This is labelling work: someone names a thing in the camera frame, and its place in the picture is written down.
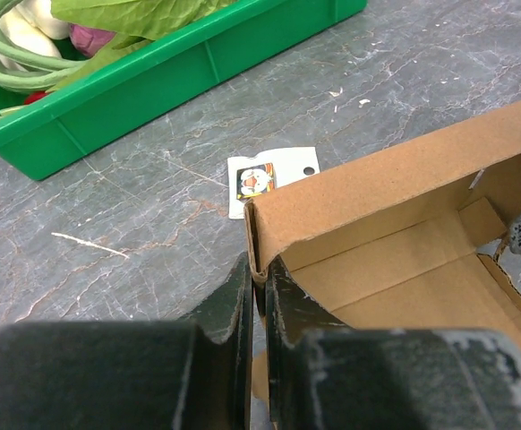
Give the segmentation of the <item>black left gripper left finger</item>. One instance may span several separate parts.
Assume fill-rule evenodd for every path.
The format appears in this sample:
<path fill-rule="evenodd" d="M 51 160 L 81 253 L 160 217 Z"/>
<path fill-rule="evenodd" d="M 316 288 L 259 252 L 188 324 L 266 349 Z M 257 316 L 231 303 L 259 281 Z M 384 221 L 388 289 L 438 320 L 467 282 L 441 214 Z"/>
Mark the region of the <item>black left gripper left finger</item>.
<path fill-rule="evenodd" d="M 252 275 L 242 253 L 215 291 L 181 318 L 194 325 L 182 429 L 250 427 L 252 319 Z"/>

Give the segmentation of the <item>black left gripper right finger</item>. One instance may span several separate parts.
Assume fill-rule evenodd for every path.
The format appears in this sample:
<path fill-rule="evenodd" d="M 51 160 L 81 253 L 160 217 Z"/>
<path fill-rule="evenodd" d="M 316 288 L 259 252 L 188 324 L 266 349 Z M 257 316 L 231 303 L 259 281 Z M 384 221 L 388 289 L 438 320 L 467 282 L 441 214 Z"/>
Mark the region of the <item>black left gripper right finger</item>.
<path fill-rule="evenodd" d="M 280 257 L 269 265 L 265 305 L 270 418 L 278 429 L 311 428 L 318 414 L 312 342 L 346 325 L 294 280 Z"/>

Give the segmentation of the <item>brown cardboard box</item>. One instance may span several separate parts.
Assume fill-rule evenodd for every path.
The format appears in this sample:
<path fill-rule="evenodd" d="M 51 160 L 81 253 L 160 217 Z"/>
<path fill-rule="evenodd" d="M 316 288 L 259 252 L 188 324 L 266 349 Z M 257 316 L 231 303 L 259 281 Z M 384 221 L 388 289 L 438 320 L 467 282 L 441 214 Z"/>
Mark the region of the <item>brown cardboard box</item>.
<path fill-rule="evenodd" d="M 521 215 L 521 101 L 257 196 L 252 276 L 281 257 L 355 328 L 501 331 L 521 349 L 521 294 L 479 248 Z"/>

